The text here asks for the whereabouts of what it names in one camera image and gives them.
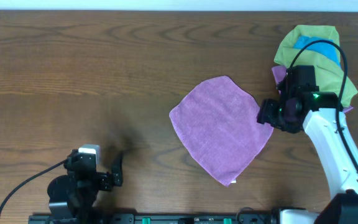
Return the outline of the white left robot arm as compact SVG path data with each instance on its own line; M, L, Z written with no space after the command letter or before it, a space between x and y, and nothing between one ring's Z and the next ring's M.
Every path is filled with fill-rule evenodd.
M50 198L51 223L109 223L109 215L93 207L100 191L110 192L123 184L120 152L111 164L110 172L96 170L97 153L74 149L63 163L67 170L51 181L47 193Z

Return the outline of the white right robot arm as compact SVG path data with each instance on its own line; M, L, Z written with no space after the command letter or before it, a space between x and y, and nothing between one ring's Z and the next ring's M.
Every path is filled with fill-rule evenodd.
M319 213L284 208L277 223L358 223L358 148L334 93L303 92L265 99L257 121L288 133L304 131L326 175L331 201Z

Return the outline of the purple microfibre cloth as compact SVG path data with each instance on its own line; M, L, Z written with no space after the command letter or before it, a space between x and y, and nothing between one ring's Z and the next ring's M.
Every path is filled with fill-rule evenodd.
M228 76L205 80L169 113L192 158L224 186L233 183L264 148L273 128L259 124L254 97Z

